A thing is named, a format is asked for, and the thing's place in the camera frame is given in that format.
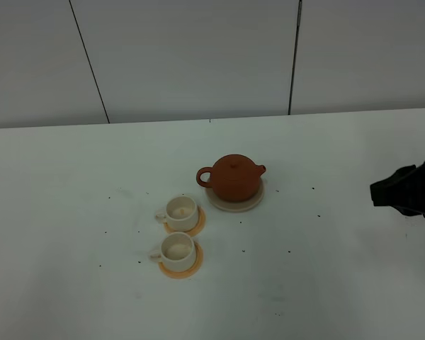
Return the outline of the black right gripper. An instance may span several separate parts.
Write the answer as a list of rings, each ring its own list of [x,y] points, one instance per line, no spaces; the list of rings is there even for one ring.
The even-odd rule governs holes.
[[[425,218],[425,161],[404,166],[386,179],[370,185],[374,206],[392,206],[405,216]]]

